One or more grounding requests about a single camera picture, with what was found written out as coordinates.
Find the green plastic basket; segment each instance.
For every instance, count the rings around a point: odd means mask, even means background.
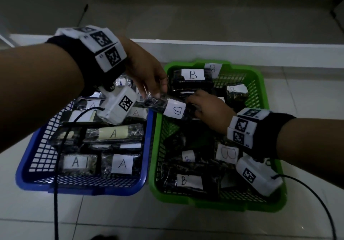
[[[250,97],[246,102],[247,107],[269,109],[263,76],[259,71],[250,66],[232,65],[230,62],[219,60],[197,60],[192,63],[171,62],[165,66],[165,71],[168,72],[174,68],[204,68],[205,63],[223,64],[218,78],[214,80],[215,87],[220,88],[230,83],[243,82],[250,93]],[[233,211],[255,210],[262,212],[277,212],[286,204],[285,183],[269,198],[261,197],[251,192],[243,193],[237,190],[221,189],[218,201],[196,199],[187,194],[159,189],[156,186],[156,182],[160,177],[161,163],[166,152],[162,142],[177,129],[178,127],[168,117],[160,113],[157,114],[149,172],[149,186],[158,200],[167,203],[188,204],[201,208]],[[283,173],[279,160],[271,161],[271,167],[277,173]]]

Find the wristband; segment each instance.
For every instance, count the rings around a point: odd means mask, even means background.
[[[99,86],[112,91],[114,81],[125,71],[127,54],[108,28],[59,28],[46,43],[63,48],[75,60],[85,83],[80,96],[90,96]]]
[[[227,138],[254,158],[278,158],[276,144],[281,128],[295,117],[267,109],[245,108],[232,118]]]

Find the basket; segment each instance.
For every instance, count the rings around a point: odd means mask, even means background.
[[[222,63],[222,68],[214,87],[220,88],[224,85],[243,82],[250,93],[246,105],[251,108],[269,108],[268,99],[261,73],[250,66],[232,65],[226,61],[197,60],[193,63],[172,62],[165,66],[168,72],[173,68],[204,68],[205,63]],[[255,210],[262,212],[277,212],[286,204],[286,185],[276,190],[269,198],[252,192],[240,192],[238,190],[221,189],[218,201],[195,199],[187,194],[164,190],[157,187],[156,182],[160,177],[161,163],[165,157],[165,146],[163,141],[173,134],[178,127],[162,114],[157,114],[154,142],[149,172],[149,186],[153,195],[162,202],[188,204],[200,208],[211,208],[219,210],[246,211]],[[280,160],[271,161],[271,167],[277,173],[282,174]]]
[[[23,190],[54,192],[54,168],[57,152],[47,144],[50,135],[59,127],[62,112],[71,110],[72,103],[38,129],[33,135],[20,161],[15,180]],[[154,113],[147,116],[147,127],[142,156],[140,177],[98,176],[58,176],[58,193],[82,195],[116,195],[130,196],[143,187],[148,172],[148,159]]]

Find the blue plastic basket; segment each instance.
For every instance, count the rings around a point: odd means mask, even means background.
[[[15,181],[21,189],[54,192],[57,152],[47,141],[59,127],[62,112],[71,108],[72,103],[69,103],[32,135],[15,174]],[[140,191],[147,178],[153,119],[154,113],[149,110],[140,177],[58,176],[58,193],[130,196]]]

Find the hand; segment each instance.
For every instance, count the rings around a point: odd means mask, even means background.
[[[227,128],[236,113],[218,97],[197,90],[186,100],[187,103],[196,104],[200,111],[196,110],[195,116],[218,133],[227,134]]]
[[[167,92],[167,75],[160,62],[149,52],[130,39],[119,37],[130,63],[126,66],[127,75],[134,81],[143,98],[147,92],[155,98],[160,90]]]

